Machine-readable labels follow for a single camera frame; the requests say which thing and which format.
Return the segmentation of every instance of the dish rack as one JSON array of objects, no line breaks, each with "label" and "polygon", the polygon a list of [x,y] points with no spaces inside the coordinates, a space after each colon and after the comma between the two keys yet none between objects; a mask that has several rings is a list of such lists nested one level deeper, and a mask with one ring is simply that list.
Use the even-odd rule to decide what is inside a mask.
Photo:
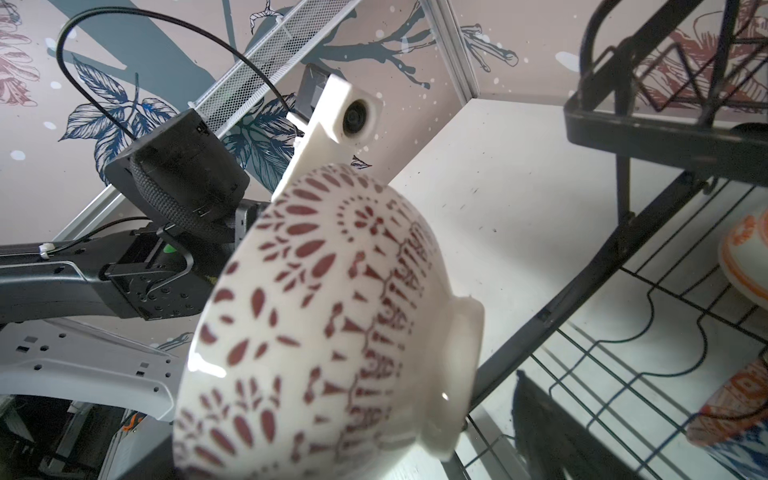
[{"label": "dish rack", "polygon": [[[616,154],[618,226],[594,259],[480,366],[467,422],[481,448],[443,464],[450,480],[529,478],[514,448],[507,458],[497,448],[514,447],[513,432],[488,437],[472,412],[496,389],[511,408],[511,374],[518,369],[638,478],[744,478],[684,436],[707,398],[768,349],[768,313],[728,283],[715,254],[743,215],[768,204],[761,188],[768,186],[768,135],[755,124],[713,127],[723,109],[768,112],[766,98],[738,98],[754,75],[768,72],[768,38],[745,36],[765,1],[726,0],[717,49],[695,68],[683,46],[667,39],[701,0],[668,0],[593,61],[598,30],[620,2],[603,0],[589,21],[579,88],[564,108],[569,141]],[[729,68],[734,45],[753,50]],[[669,55],[686,78],[659,102],[646,80]],[[614,112],[596,111],[610,94]],[[632,114],[636,98],[656,112],[694,106],[698,115],[692,124],[640,118]],[[629,208],[631,158],[684,169],[638,214]],[[551,478],[566,477],[561,470]]]}]

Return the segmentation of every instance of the bowl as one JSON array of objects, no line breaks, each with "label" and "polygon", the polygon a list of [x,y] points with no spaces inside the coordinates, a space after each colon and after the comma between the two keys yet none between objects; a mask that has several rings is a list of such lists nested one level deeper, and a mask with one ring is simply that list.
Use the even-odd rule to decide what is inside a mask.
[{"label": "bowl", "polygon": [[768,309],[768,210],[744,217],[720,241],[718,259],[731,284]]},{"label": "bowl", "polygon": [[432,231],[346,165],[292,182],[225,266],[181,381],[174,461],[208,478],[378,478],[453,453],[483,307]]}]

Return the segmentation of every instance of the black cable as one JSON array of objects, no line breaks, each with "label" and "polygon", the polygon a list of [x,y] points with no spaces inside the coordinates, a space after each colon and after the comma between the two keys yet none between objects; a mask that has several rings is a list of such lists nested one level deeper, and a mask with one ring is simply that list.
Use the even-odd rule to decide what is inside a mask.
[{"label": "black cable", "polygon": [[62,250],[66,250],[66,249],[68,249],[68,248],[74,247],[74,246],[75,246],[75,245],[77,245],[78,243],[83,243],[83,242],[85,242],[87,239],[89,239],[89,238],[93,237],[93,236],[94,236],[96,233],[99,233],[99,232],[101,232],[102,230],[106,230],[106,229],[107,229],[107,228],[109,228],[109,227],[114,227],[114,226],[115,226],[115,225],[117,225],[118,223],[123,223],[123,222],[132,222],[132,221],[134,221],[134,220],[149,220],[149,217],[125,217],[125,218],[120,218],[120,219],[117,219],[117,220],[115,220],[114,222],[105,223],[105,224],[104,224],[104,225],[102,225],[101,227],[99,227],[99,228],[94,228],[93,230],[91,230],[90,232],[86,233],[86,234],[85,234],[85,235],[83,235],[82,237],[80,237],[80,238],[77,238],[77,239],[75,239],[75,240],[71,241],[70,243],[67,243],[66,245],[62,245],[61,247],[56,247],[56,248],[54,248],[53,250],[49,250],[49,251],[48,251],[48,255],[50,255],[51,253],[58,253],[58,252],[61,252]]},{"label": "black cable", "polygon": [[[277,96],[277,99],[280,101],[280,103],[283,105],[283,108],[286,109],[286,112],[291,111],[290,107],[285,101],[285,98],[280,94],[280,92],[277,90],[277,88],[272,84],[269,78],[266,77],[266,75],[259,70],[259,68],[253,64],[252,61],[248,60],[248,58],[245,57],[245,55],[238,52],[235,48],[233,48],[231,45],[226,43],[224,40],[221,40],[216,35],[213,35],[209,33],[208,31],[203,30],[200,27],[197,27],[195,25],[192,25],[191,23],[187,23],[184,20],[179,20],[178,18],[171,17],[169,15],[164,15],[162,13],[157,12],[150,12],[149,10],[142,10],[140,8],[128,8],[128,7],[97,7],[97,8],[91,8],[84,12],[80,12],[74,17],[70,18],[67,23],[64,24],[64,27],[61,28],[61,33],[58,34],[58,41],[56,42],[56,62],[58,63],[58,67],[61,69],[61,72],[64,74],[64,76],[69,80],[69,82],[78,89],[78,91],[90,101],[94,107],[96,107],[106,118],[112,121],[115,125],[117,125],[131,140],[136,140],[136,136],[120,121],[117,120],[117,118],[113,117],[104,107],[102,107],[92,96],[88,93],[88,91],[85,90],[82,86],[80,86],[79,83],[76,82],[74,77],[69,73],[69,70],[67,69],[67,65],[64,63],[64,43],[67,41],[67,37],[69,35],[69,32],[72,31],[72,29],[78,24],[87,18],[95,17],[97,15],[104,15],[107,13],[122,13],[126,15],[138,15],[141,17],[149,17],[149,18],[156,18],[158,20],[163,20],[165,22],[170,22],[175,25],[179,25],[180,27],[184,27],[187,30],[194,31],[197,34],[203,35],[206,38],[209,38],[210,40],[215,41],[217,44],[221,45],[225,49],[227,49],[232,55],[235,55],[238,57],[245,65],[248,65],[251,70],[253,70],[259,78],[261,78],[264,82],[264,84],[270,88],[270,90]],[[293,125],[293,131],[296,134],[296,137],[299,137],[299,130],[296,128],[296,125]]]},{"label": "black cable", "polygon": [[[106,230],[109,227],[114,227],[118,223],[132,222],[134,220],[149,220],[149,217],[125,217],[125,218],[121,218],[121,219],[115,220],[114,222],[106,223],[106,224],[102,225],[99,228],[94,228],[93,230],[91,230],[90,232],[86,233],[82,237],[79,237],[79,238],[71,241],[70,243],[66,243],[65,245],[62,245],[60,247],[56,247],[56,248],[54,248],[52,250],[49,250],[46,253],[48,255],[50,255],[51,253],[61,252],[62,250],[66,250],[68,248],[74,247],[78,243],[85,242],[86,240],[88,240],[89,238],[93,237],[96,233],[99,233],[102,230]],[[36,257],[39,257],[40,256],[40,251],[37,251],[37,252],[23,252],[23,253],[7,253],[7,254],[4,254],[4,255],[0,255],[0,258],[3,258],[3,257],[26,257],[26,256],[29,256],[29,255],[34,255]]]}]

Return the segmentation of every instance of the floral wallpaper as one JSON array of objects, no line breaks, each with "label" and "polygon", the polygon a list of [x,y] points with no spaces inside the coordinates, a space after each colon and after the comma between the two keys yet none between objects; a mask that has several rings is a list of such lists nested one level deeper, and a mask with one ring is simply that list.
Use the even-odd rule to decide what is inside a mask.
[{"label": "floral wallpaper", "polygon": [[[768,31],[768,2],[757,0],[760,7],[755,18],[749,13],[752,0],[742,0],[737,30],[742,37],[763,37]],[[499,0],[450,0],[458,25],[465,39],[466,54],[482,96],[500,100],[530,101],[563,104],[574,93],[579,79],[579,47],[587,22],[599,5],[599,0],[541,0],[540,2],[500,2]],[[664,0],[632,2],[624,0],[601,26],[595,45],[597,57],[609,45],[618,43],[629,32],[636,31],[648,20]],[[722,0],[703,0],[690,17],[670,35],[667,42],[646,58],[637,74],[645,71],[654,61],[660,64],[645,78],[648,96],[638,93],[636,109],[653,111],[652,103],[661,106],[686,85],[688,80],[679,55],[672,51],[662,55],[672,42],[680,44],[689,65],[701,70],[697,87],[703,95],[709,91],[708,78],[712,66],[707,64],[717,48],[722,18]],[[499,51],[492,51],[495,46]],[[728,71],[753,51],[754,45],[734,46],[728,62]],[[757,55],[753,65],[765,54]],[[737,74],[725,87],[732,91],[745,80]],[[692,88],[684,95],[693,97]],[[764,74],[747,80],[733,100],[768,100]],[[669,107],[686,114],[693,106],[671,102]],[[752,108],[734,108],[736,113],[756,113]]]},{"label": "floral wallpaper", "polygon": [[25,81],[39,81],[40,72],[22,50],[32,40],[18,33],[21,25],[16,5],[0,2],[0,104],[34,107],[37,103],[28,96]]},{"label": "floral wallpaper", "polygon": [[[128,142],[66,81],[54,59],[67,18],[123,5],[182,18],[240,51],[296,0],[13,0],[0,3],[0,242],[48,240],[106,184],[104,165]],[[189,108],[234,63],[210,41],[148,18],[104,15],[70,35],[72,74],[137,137]],[[349,159],[389,181],[461,107],[417,0],[362,2],[314,49],[314,62],[383,99],[375,140]],[[293,104],[303,65],[277,85]],[[293,154],[286,112],[268,95],[223,141],[252,180],[247,196],[268,198]]]}]

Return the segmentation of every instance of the white dot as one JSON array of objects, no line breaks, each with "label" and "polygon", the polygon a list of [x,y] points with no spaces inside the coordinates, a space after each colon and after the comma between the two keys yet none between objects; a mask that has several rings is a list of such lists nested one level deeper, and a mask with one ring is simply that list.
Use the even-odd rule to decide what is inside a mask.
[{"label": "white dot", "polygon": [[570,71],[578,71],[578,55],[568,53],[567,51],[559,51],[554,54],[554,59],[560,62],[560,65],[566,67]]}]

